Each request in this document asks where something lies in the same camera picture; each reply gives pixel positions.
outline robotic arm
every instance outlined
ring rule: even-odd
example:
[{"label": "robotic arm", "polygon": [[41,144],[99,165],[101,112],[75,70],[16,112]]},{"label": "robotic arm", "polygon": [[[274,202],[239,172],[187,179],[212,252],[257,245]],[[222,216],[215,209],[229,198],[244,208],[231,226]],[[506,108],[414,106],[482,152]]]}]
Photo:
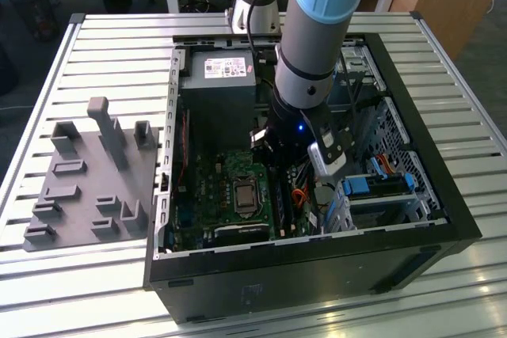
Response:
[{"label": "robotic arm", "polygon": [[[242,0],[256,8],[276,0]],[[271,124],[281,135],[302,122],[314,143],[308,153],[321,176],[345,164],[342,134],[332,123],[325,99],[350,19],[360,0],[289,0],[274,91]]]}]

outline cable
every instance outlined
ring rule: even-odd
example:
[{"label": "cable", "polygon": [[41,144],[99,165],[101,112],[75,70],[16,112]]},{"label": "cable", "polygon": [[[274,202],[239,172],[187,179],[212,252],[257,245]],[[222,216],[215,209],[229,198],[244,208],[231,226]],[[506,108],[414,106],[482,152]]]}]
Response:
[{"label": "cable", "polygon": [[294,200],[294,203],[297,205],[298,209],[302,207],[302,205],[308,201],[308,197],[301,189],[294,189],[292,191],[292,199]]},{"label": "cable", "polygon": [[336,188],[334,187],[334,185],[332,185],[330,183],[322,184],[322,186],[331,189],[333,192],[336,190]]},{"label": "cable", "polygon": [[257,0],[253,0],[252,4],[250,4],[248,15],[246,16],[246,35],[248,36],[248,42],[250,44],[250,49],[252,50],[252,55],[254,58],[257,58],[257,51],[255,50],[254,40],[252,39],[252,32],[250,31],[250,22],[252,20],[252,12],[254,11],[255,3],[257,3]]},{"label": "cable", "polygon": [[4,107],[4,108],[0,108],[0,111],[5,111],[5,110],[16,110],[16,109],[19,109],[19,108],[34,108],[35,105],[33,106],[12,106],[12,107]]},{"label": "cable", "polygon": [[491,11],[493,11],[493,8],[494,8],[494,0],[491,0],[491,7],[490,9],[488,9],[488,12],[486,12],[486,15],[489,15]]},{"label": "cable", "polygon": [[389,163],[389,160],[387,159],[386,154],[377,154],[375,157],[378,158],[382,162],[382,165],[385,168],[387,174],[393,174],[395,172],[395,170],[393,169],[393,167]]},{"label": "cable", "polygon": [[271,87],[272,89],[275,88],[275,85],[270,80],[267,80],[266,78],[261,78],[261,82],[267,83],[269,85],[269,87]]},{"label": "cable", "polygon": [[352,95],[352,84],[350,83],[349,71],[347,70],[347,64],[345,62],[345,57],[343,56],[343,51],[340,51],[340,61],[343,70],[343,76],[345,78],[345,82],[347,85],[347,91],[349,92],[350,104],[352,105],[352,119],[354,126],[356,126],[357,121],[356,102],[354,102],[354,96]]},{"label": "cable", "polygon": [[[199,6],[206,6],[206,9],[204,11],[200,10]],[[211,3],[209,0],[193,0],[191,3],[184,4],[181,6],[181,10],[188,10],[190,13],[207,13],[210,10]]]}]

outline black cable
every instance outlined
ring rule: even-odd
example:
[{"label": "black cable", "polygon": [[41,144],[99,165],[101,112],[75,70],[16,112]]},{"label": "black cable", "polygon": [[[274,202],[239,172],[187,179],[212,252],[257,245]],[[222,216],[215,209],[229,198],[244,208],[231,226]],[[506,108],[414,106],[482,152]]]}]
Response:
[{"label": "black cable", "polygon": [[266,78],[261,78],[261,82],[267,83],[269,85],[269,87],[271,87],[272,89],[275,88],[275,85],[271,81],[267,80]]},{"label": "black cable", "polygon": [[336,190],[336,188],[334,187],[334,185],[329,184],[329,183],[322,184],[322,186],[331,189],[333,192]]},{"label": "black cable", "polygon": [[250,21],[252,20],[252,12],[254,11],[255,3],[257,3],[257,0],[253,0],[252,4],[250,4],[248,15],[246,16],[246,35],[248,36],[248,42],[250,43],[252,55],[254,58],[257,58],[257,51],[255,50],[254,40],[252,39],[252,33],[250,31]]},{"label": "black cable", "polygon": [[343,52],[340,51],[340,61],[341,67],[343,68],[343,77],[345,78],[345,84],[347,85],[347,91],[349,92],[350,104],[352,105],[352,119],[354,126],[356,126],[357,121],[357,110],[356,110],[356,102],[354,101],[354,96],[352,94],[352,84],[350,83],[349,71],[347,70],[347,64],[345,62],[345,57],[343,56]]}]

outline metal table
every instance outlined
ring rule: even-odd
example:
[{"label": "metal table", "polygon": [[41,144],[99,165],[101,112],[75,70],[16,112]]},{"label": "metal table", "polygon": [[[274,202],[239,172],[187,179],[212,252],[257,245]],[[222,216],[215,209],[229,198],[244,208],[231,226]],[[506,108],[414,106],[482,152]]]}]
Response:
[{"label": "metal table", "polygon": [[175,325],[142,290],[144,240],[26,253],[56,120],[80,131],[90,97],[106,96],[121,126],[163,126],[172,38],[229,33],[223,15],[87,16],[69,25],[0,188],[0,335],[465,336],[507,325],[507,144],[424,21],[358,13],[351,32],[378,32],[484,238],[398,292]]}]

